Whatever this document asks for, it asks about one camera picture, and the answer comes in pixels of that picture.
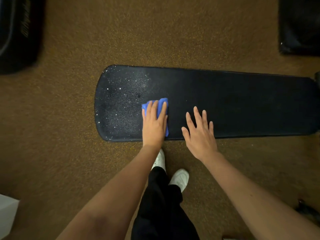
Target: leg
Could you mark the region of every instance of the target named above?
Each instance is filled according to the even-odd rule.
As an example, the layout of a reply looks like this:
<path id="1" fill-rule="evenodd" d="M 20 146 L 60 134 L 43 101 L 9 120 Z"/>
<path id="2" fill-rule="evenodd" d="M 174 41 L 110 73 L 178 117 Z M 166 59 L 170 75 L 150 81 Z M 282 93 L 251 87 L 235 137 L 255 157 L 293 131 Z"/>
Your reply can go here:
<path id="1" fill-rule="evenodd" d="M 182 191 L 185 189 L 189 180 L 186 170 L 178 170 L 168 186 L 168 203 L 170 211 L 170 236 L 171 239 L 199 239 L 197 230 L 190 221 L 184 210 L 181 208 Z"/>
<path id="2" fill-rule="evenodd" d="M 148 186 L 133 223 L 131 240 L 168 239 L 169 222 L 166 203 L 168 183 L 169 178 L 165 170 L 155 166 L 149 174 Z"/>

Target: forearm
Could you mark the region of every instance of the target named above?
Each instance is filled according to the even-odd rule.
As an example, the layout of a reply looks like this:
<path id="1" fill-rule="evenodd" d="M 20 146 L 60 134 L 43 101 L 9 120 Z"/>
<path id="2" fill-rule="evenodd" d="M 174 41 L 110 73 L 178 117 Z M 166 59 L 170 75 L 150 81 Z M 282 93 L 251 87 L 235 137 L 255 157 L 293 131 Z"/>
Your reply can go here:
<path id="1" fill-rule="evenodd" d="M 73 238 L 81 227 L 80 239 L 124 239 L 130 220 L 144 190 L 158 151 L 143 147 L 138 155 L 112 178 L 75 216 L 60 235 Z"/>
<path id="2" fill-rule="evenodd" d="M 320 228 L 245 177 L 222 154 L 204 164 L 257 239 L 320 239 Z"/>

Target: shoe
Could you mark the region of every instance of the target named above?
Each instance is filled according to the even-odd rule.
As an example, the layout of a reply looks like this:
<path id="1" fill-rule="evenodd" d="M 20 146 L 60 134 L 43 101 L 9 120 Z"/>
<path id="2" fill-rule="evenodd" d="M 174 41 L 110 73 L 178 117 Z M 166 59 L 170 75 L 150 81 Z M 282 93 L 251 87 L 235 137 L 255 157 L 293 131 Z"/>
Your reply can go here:
<path id="1" fill-rule="evenodd" d="M 151 170 L 152 170 L 154 167 L 161 167 L 161 168 L 163 168 L 164 170 L 166 170 L 165 153 L 163 152 L 162 149 L 160 149 L 160 152 L 159 152 L 157 158 L 155 159 L 154 164 L 152 165 Z"/>
<path id="2" fill-rule="evenodd" d="M 169 185 L 178 185 L 181 192 L 184 191 L 189 181 L 189 173 L 185 169 L 179 169 L 174 173 Z"/>

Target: blue cloth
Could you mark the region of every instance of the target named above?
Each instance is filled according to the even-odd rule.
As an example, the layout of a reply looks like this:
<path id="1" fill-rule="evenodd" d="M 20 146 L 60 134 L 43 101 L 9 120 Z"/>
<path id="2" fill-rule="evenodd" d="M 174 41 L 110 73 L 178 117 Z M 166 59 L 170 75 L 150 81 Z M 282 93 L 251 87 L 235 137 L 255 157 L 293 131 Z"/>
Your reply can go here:
<path id="1" fill-rule="evenodd" d="M 147 114 L 147 107 L 148 107 L 149 102 L 150 102 L 150 101 L 148 101 L 146 104 L 142 104 L 142 109 L 144 109 L 145 115 Z M 166 102 L 166 103 L 167 103 L 167 109 L 166 109 L 166 111 L 165 111 L 165 114 L 166 114 L 166 115 L 168 114 L 168 106 L 169 106 L 169 103 L 168 103 L 168 99 L 165 97 L 165 98 L 162 98 L 162 99 L 159 100 L 158 109 L 157 109 L 157 118 L 158 118 L 159 115 L 160 115 L 163 102 Z M 167 128 L 165 129 L 165 136 L 167 137 L 168 135 L 169 135 L 169 129 L 168 129 L 168 122 L 167 122 Z"/>

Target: right hand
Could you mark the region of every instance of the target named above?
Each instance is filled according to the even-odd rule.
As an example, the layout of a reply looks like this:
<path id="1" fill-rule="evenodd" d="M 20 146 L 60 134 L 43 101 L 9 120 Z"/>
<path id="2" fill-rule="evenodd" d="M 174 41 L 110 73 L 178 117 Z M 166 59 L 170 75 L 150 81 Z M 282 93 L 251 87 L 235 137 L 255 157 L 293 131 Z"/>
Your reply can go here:
<path id="1" fill-rule="evenodd" d="M 182 134 L 186 141 L 186 146 L 195 158 L 204 163 L 205 160 L 218 153 L 217 143 L 214 138 L 214 124 L 210 121 L 208 126 L 207 112 L 202 111 L 202 117 L 197 107 L 193 108 L 194 117 L 197 127 L 191 120 L 190 113 L 186 113 L 186 123 L 189 127 L 190 134 L 186 127 L 182 127 Z"/>

